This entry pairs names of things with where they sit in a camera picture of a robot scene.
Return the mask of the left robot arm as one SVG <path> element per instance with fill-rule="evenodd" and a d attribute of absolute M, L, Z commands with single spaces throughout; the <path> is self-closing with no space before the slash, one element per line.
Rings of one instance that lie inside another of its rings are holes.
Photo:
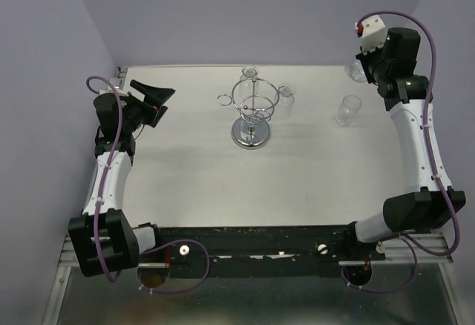
<path fill-rule="evenodd" d="M 122 204 L 136 152 L 134 132 L 156 127 L 175 91 L 131 80 L 131 88 L 143 95 L 138 99 L 103 77 L 99 80 L 106 87 L 93 100 L 99 120 L 94 139 L 96 167 L 85 207 L 80 216 L 70 219 L 68 234 L 83 275 L 104 275 L 114 283 L 121 271 L 138 266 L 141 255 L 149 262 L 164 255 L 157 226 L 131 226 Z"/>

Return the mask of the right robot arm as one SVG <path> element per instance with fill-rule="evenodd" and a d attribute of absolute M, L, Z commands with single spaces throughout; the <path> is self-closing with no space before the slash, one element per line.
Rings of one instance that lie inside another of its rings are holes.
<path fill-rule="evenodd" d="M 380 213 L 356 222 L 356 233 L 341 241 L 343 254 L 352 260 L 367 253 L 368 243 L 391 234 L 437 229 L 466 203 L 465 193 L 453 190 L 442 164 L 433 106 L 425 101 L 429 80 L 414 73 L 419 33 L 403 27 L 360 26 L 357 34 L 362 43 L 356 58 L 383 98 L 399 138 L 404 194 L 385 200 Z"/>

